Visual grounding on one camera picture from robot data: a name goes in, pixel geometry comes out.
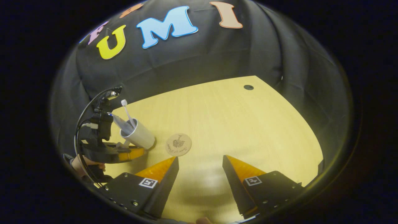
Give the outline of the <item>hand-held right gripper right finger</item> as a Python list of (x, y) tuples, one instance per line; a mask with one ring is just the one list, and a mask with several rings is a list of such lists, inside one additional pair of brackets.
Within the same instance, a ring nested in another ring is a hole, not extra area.
[(245, 219), (268, 215), (304, 190), (301, 184), (278, 171), (266, 173), (229, 155), (223, 156), (223, 170), (238, 211)]

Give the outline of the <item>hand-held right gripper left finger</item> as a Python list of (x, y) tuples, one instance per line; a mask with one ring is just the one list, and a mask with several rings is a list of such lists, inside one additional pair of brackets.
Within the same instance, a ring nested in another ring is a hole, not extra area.
[(120, 174), (101, 187), (100, 193), (131, 213), (160, 219), (178, 171), (178, 157), (172, 156), (136, 174)]

